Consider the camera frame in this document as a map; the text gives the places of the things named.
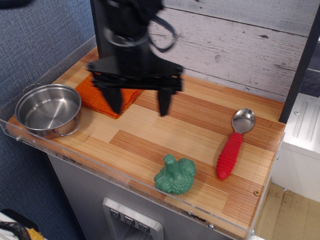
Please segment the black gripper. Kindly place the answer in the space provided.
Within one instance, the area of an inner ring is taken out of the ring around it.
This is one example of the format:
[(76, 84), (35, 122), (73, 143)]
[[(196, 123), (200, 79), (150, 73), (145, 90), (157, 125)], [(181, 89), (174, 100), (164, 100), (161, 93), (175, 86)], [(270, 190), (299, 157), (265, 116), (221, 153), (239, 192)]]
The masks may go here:
[(168, 114), (172, 94), (183, 89), (183, 67), (155, 55), (148, 32), (133, 39), (116, 35), (109, 29), (104, 35), (111, 47), (108, 56), (90, 62), (87, 69), (101, 81), (102, 95), (113, 112), (120, 114), (123, 98), (121, 89), (157, 90), (159, 113)]

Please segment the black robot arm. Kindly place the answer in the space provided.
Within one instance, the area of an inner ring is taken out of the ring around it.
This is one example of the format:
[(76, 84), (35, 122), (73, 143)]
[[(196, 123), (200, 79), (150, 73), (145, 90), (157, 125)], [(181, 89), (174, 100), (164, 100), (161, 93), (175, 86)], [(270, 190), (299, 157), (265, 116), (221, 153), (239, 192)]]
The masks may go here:
[(91, 11), (98, 60), (87, 65), (93, 84), (111, 109), (120, 114), (122, 89), (158, 92), (159, 113), (168, 113), (171, 97), (182, 91), (183, 67), (155, 55), (155, 43), (149, 34), (155, 22), (176, 37), (174, 28), (158, 12), (164, 8), (160, 0), (93, 0)]

